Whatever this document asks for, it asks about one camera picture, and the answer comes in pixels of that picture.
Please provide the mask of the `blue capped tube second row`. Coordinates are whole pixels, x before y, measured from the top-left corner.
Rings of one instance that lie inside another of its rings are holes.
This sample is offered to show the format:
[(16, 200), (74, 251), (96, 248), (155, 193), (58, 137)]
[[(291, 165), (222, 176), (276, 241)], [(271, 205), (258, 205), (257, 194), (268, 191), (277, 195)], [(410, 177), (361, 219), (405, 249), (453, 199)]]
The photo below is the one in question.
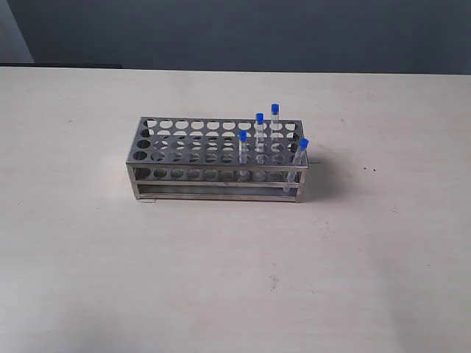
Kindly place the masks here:
[(264, 164), (264, 114), (255, 114), (255, 151), (256, 151), (256, 162), (257, 164)]

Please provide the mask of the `blue capped tube back row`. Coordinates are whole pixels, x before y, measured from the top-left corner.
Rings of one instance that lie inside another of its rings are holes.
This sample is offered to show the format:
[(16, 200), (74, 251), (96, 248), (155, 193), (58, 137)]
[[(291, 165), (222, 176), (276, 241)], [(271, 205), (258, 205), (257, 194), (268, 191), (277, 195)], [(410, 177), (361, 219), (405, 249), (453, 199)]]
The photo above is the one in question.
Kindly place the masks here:
[(278, 130), (280, 129), (280, 124), (279, 124), (279, 104), (278, 103), (273, 103), (271, 106), (271, 123), (270, 123), (270, 137), (272, 141), (277, 141), (278, 140)]

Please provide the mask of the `stainless steel test tube rack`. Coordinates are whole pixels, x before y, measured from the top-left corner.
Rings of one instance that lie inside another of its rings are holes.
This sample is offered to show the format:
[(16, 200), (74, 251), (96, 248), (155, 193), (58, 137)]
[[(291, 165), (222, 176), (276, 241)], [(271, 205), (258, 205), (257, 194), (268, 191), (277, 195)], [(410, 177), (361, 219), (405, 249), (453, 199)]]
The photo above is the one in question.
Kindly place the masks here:
[[(300, 120), (281, 120), (278, 140), (264, 121), (264, 164), (257, 164), (255, 119), (143, 117), (138, 123), (126, 167), (137, 200), (201, 199), (299, 202), (301, 171), (308, 173), (307, 150), (292, 167), (304, 138)], [(247, 164), (239, 162), (239, 132), (247, 132)], [(249, 179), (241, 181), (245, 168)], [(283, 192), (287, 171), (298, 170), (291, 190)]]

